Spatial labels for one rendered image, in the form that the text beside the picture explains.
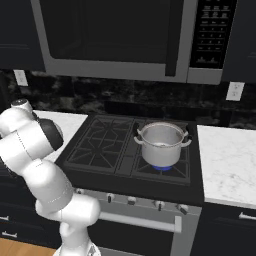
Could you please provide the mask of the dark upper cupboard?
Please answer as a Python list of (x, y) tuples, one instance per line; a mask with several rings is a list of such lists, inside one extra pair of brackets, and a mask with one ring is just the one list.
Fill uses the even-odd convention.
[(256, 0), (237, 0), (222, 81), (256, 83)]
[(45, 70), (30, 0), (0, 0), (0, 69)]

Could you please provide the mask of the white wall socket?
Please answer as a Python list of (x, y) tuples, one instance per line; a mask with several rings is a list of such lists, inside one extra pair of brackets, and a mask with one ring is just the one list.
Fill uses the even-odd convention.
[(244, 89), (243, 82), (230, 82), (227, 95), (226, 95), (226, 100), (239, 101), (241, 99), (243, 89)]
[(26, 75), (23, 70), (15, 70), (14, 75), (16, 78), (16, 82), (19, 86), (27, 86), (28, 85)]

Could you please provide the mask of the silver microwave oven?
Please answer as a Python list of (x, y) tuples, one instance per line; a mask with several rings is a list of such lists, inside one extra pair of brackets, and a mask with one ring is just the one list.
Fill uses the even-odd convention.
[(31, 0), (52, 75), (221, 81), (237, 0)]

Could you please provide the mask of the silver steel pot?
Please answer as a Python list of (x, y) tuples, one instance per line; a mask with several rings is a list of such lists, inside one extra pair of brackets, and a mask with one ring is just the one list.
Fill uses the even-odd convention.
[(183, 131), (169, 122), (153, 122), (139, 129), (139, 124), (133, 125), (134, 141), (141, 146), (143, 159), (154, 167), (166, 168), (175, 165), (181, 154), (181, 149), (192, 142), (189, 127)]

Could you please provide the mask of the silver oven door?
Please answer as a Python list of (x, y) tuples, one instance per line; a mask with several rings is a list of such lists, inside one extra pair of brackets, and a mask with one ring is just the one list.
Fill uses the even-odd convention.
[(128, 197), (114, 194), (111, 203), (108, 193), (95, 193), (101, 212), (173, 223), (175, 216), (182, 218), (182, 232), (173, 233), (117, 222), (99, 220), (88, 228), (92, 241), (99, 247), (102, 256), (190, 256), (201, 209), (188, 206), (184, 215), (177, 209), (179, 203), (164, 202), (159, 211), (152, 199), (136, 197), (136, 204), (129, 205)]

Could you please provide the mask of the black gas hob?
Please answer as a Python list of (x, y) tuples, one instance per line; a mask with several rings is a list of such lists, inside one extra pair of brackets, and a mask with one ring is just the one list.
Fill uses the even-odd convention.
[(144, 161), (133, 126), (150, 118), (93, 114), (86, 118), (55, 163), (75, 188), (201, 206), (204, 190), (196, 124), (176, 121), (189, 133), (179, 161), (160, 170)]

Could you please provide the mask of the microwave oven door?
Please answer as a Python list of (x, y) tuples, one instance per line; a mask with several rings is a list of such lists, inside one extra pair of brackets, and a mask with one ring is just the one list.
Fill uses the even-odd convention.
[(170, 0), (30, 0), (45, 71), (187, 80), (198, 0), (184, 0), (176, 75), (165, 75)]

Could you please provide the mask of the dark drawer front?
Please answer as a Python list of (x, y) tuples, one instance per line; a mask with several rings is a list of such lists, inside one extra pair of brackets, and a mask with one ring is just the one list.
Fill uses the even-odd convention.
[(205, 203), (190, 256), (256, 256), (256, 209)]
[[(10, 220), (5, 221), (0, 219), (0, 238), (57, 249), (61, 245), (59, 224), (55, 221), (47, 220), (38, 214), (37, 220), (37, 226), (29, 226)], [(12, 238), (2, 236), (2, 231), (6, 231), (9, 234), (17, 233), (18, 237)]]
[(34, 203), (25, 182), (0, 162), (0, 216), (7, 215), (12, 222), (37, 226)]

